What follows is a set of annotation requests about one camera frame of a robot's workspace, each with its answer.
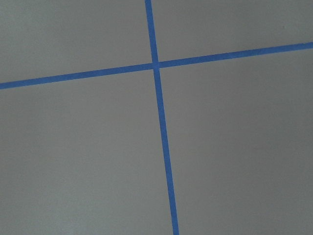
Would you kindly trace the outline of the long blue tape strip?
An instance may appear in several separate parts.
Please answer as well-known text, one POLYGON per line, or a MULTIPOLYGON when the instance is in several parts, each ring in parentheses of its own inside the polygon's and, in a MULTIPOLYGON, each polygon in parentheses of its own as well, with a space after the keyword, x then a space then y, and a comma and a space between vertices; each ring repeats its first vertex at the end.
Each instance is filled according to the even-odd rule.
POLYGON ((168 135, 167 135, 166 115, 165 115, 165 110, 164 110, 162 83, 161 83, 161 75, 160 75, 160 62, 158 59, 153 8, 152 8, 152 2, 150 0, 145 1, 145 9, 146 9, 146 17, 147 17, 147 25, 148 25, 148 33, 149 33, 152 67, 153 67, 153 74, 154 74, 154 83, 155 83, 155 91, 156 91, 156 101, 157 101, 157 110, 158 110, 161 142, 162 142, 164 167, 165 167, 165 174, 166 174, 167 191, 168 191, 168 198, 169 198, 171 224, 172 224, 173 234, 179 235, 179 222, 178 222, 175 188, 174 188, 172 166, 171 166, 171 156, 170 156, 168 135))

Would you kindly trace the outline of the crossing blue tape strip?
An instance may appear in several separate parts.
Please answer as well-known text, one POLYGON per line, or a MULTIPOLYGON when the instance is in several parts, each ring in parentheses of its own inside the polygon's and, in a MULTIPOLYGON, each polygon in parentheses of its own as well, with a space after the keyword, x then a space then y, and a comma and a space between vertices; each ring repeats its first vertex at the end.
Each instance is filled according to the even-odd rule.
MULTIPOLYGON (((206 56, 197 56, 197 57, 190 57, 190 58, 161 61, 158 64, 160 68, 169 68, 169 67, 200 64, 200 63, 213 62, 213 61, 244 58, 244 57, 250 57, 250 56, 259 56, 259 55, 282 53, 282 52, 297 51, 297 50, 307 50, 307 49, 312 49, 312 48, 313 48, 313 44, 312 42, 309 42, 309 43, 249 49, 249 50, 219 53, 219 54, 206 55, 206 56)), ((63 82, 63 81, 70 81, 70 80, 77 80, 77 79, 86 79, 86 78, 114 75, 114 74, 121 74, 121 73, 147 71, 147 70, 152 70, 152 69, 153 69, 152 63, 138 64, 138 65, 124 66, 124 67, 116 67, 116 68, 109 68, 109 69, 92 70, 92 71, 85 71, 85 72, 77 72, 77 73, 32 78, 32 79, 19 80, 19 81, 4 82, 0 84, 0 88, 2 90, 6 90, 6 89, 11 89, 11 88, 34 86, 34 85, 56 83, 56 82, 63 82)))

